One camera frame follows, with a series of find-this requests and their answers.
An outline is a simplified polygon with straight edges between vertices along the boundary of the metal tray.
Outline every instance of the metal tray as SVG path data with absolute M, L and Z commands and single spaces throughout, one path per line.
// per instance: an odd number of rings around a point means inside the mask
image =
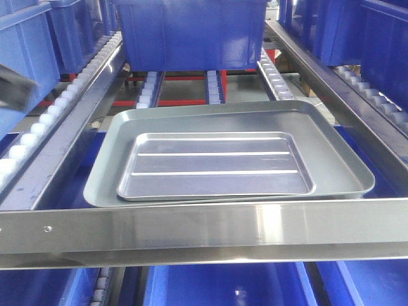
M 136 137 L 117 193 L 128 201 L 165 201 L 314 188 L 287 133 L 145 133 Z
M 302 101 L 234 103 L 128 110 L 113 119 L 84 189 L 99 207 L 193 204 L 211 200 L 126 201 L 117 195 L 135 138 L 144 133 L 236 133 L 282 131 L 291 134 L 316 188 L 312 194 L 235 197 L 233 201 L 359 198 L 374 176 L 324 117 Z

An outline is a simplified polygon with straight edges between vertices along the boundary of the blue bin rim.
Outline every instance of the blue bin rim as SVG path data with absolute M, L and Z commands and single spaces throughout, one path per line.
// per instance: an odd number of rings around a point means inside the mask
M 51 5 L 48 2 L 42 2 L 38 5 L 29 6 L 15 13 L 0 17 L 0 31 L 9 27 L 20 24 L 23 21 L 29 20 L 35 16 L 41 15 L 46 11 L 51 10 Z
M 361 5 L 369 10 L 408 22 L 408 8 L 379 0 L 362 0 Z
M 40 0 L 40 2 L 49 2 L 52 8 L 67 8 L 83 0 Z
M 267 3 L 270 0 L 216 0 L 217 2 L 248 2 L 248 3 Z M 148 2 L 148 3 L 152 3 L 152 4 L 159 4 L 159 3 L 163 3 L 164 0 L 111 0 L 112 4 L 116 4 L 116 5 L 137 5 L 140 2 Z

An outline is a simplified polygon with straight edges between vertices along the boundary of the tray rim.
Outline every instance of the tray rim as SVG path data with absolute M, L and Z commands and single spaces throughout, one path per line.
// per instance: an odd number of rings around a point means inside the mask
M 184 136 L 184 135 L 226 135 L 230 136 L 231 138 L 235 138 L 234 136 L 237 136 L 236 138 L 242 138 L 238 137 L 239 135 L 247 135 L 243 136 L 246 138 L 251 138 L 251 140 L 259 140 L 260 138 L 264 139 L 283 139 L 283 140 L 289 140 L 288 141 L 288 148 L 290 149 L 293 159 L 295 160 L 296 165 L 298 166 L 299 170 L 304 170 L 304 172 L 300 172 L 300 176 L 303 179 L 303 183 L 308 189 L 306 193 L 253 193 L 253 194 L 209 194 L 209 195 L 202 195 L 202 196 L 188 196 L 188 195 L 173 195 L 173 196 L 142 196 L 139 197 L 138 200 L 135 199 L 135 197 L 130 197 L 130 196 L 125 196 L 124 195 L 124 184 L 125 184 L 125 173 L 130 172 L 132 169 L 136 155 L 134 153 L 137 153 L 137 150 L 135 149 L 137 146 L 140 145 L 140 142 L 138 143 L 138 140 L 140 138 L 146 138 L 149 139 L 150 136 L 153 136 L 153 140 L 163 140 L 165 138 L 160 138 L 160 135 L 165 135 L 165 136 Z M 283 131 L 249 131 L 249 132 L 152 132 L 152 133 L 142 133 L 139 134 L 135 137 L 135 140 L 132 145 L 131 152 L 129 153 L 129 157 L 127 159 L 126 165 L 122 171 L 122 175 L 119 181 L 119 184 L 116 188 L 118 196 L 120 196 L 123 200 L 130 201 L 130 202 L 136 202 L 139 203 L 141 201 L 175 201 L 175 200 L 183 200 L 183 201 L 193 201 L 193 200 L 216 200 L 219 197 L 223 198 L 231 198 L 231 197 L 254 197 L 254 196 L 306 196 L 312 194 L 316 190 L 316 183 L 314 182 L 313 178 L 310 176 L 310 171 L 307 169 L 307 165 L 305 164 L 301 152 L 297 149 L 296 147 L 296 142 L 295 139 L 293 138 L 293 135 L 287 132 Z
M 109 149 L 111 146 L 110 142 L 118 135 L 120 127 L 122 124 L 129 122 L 131 120 L 138 120 L 143 122 L 144 120 L 150 119 L 165 119 L 165 118 L 183 118 L 183 117 L 204 117 L 208 115 L 227 115 L 227 114 L 238 114 L 238 113 L 262 113 L 262 112 L 300 112 L 305 115 L 310 116 L 314 122 L 323 129 L 321 130 L 324 133 L 325 138 L 330 139 L 330 143 L 337 147 L 340 146 L 347 151 L 348 156 L 353 156 L 353 165 L 350 165 L 350 169 L 358 167 L 364 171 L 367 181 L 370 181 L 365 186 L 358 191 L 351 192 L 341 192 L 337 194 L 322 194 L 315 197 L 308 196 L 276 196 L 271 199 L 271 197 L 256 197 L 256 198 L 234 198 L 235 203 L 245 203 L 249 201 L 271 201 L 271 200 L 288 200 L 288 201 L 301 201 L 301 200 L 329 200 L 329 199 L 349 199 L 349 198 L 358 198 L 359 196 L 364 195 L 369 192 L 375 185 L 374 174 L 369 170 L 368 166 L 358 157 L 354 150 L 346 143 L 346 141 L 336 132 L 333 126 L 331 126 L 323 115 L 310 103 L 305 101 L 298 100 L 285 100 L 285 101 L 264 101 L 264 102 L 241 102 L 241 103 L 226 103 L 223 105 L 194 105 L 194 106 L 177 106 L 177 107 L 168 107 L 168 108 L 146 108 L 139 110 L 126 110 L 121 113 L 118 113 L 112 120 L 109 130 L 105 136 L 105 139 L 102 143 L 102 146 L 99 150 L 104 152 Z M 200 201 L 168 201 L 165 203 L 135 203 L 130 201 L 124 201 L 123 205 L 98 205 L 98 199 L 96 193 L 94 192 L 92 185 L 95 180 L 95 177 L 98 177 L 103 173 L 104 164 L 103 160 L 98 154 L 94 166 L 92 167 L 89 178 L 84 187 L 84 198 L 85 200 L 94 207 L 160 207 L 166 205 L 194 205 L 194 204 L 220 204 L 230 202 L 230 198 L 226 198 L 225 201 L 214 201 L 214 200 L 200 200 Z

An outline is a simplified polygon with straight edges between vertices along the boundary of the steel bar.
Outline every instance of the steel bar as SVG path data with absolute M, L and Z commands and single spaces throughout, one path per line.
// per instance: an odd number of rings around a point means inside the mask
M 407 199 L 0 213 L 0 268 L 408 258 Z

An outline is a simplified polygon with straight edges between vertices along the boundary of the stacked trays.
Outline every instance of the stacked trays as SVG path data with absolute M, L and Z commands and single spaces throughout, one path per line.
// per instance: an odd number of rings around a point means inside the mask
M 134 71 L 255 68 L 267 0 L 113 0 Z
M 95 0 L 50 0 L 47 14 L 60 73 L 79 73 L 98 51 L 104 35 Z
M 100 207 L 144 206 L 359 198 L 373 186 L 313 106 L 278 101 L 122 112 L 84 196 Z
M 0 17 L 0 63 L 37 83 L 25 112 L 0 110 L 0 138 L 59 82 L 46 20 L 46 12 L 50 9 L 49 3 L 41 3 Z

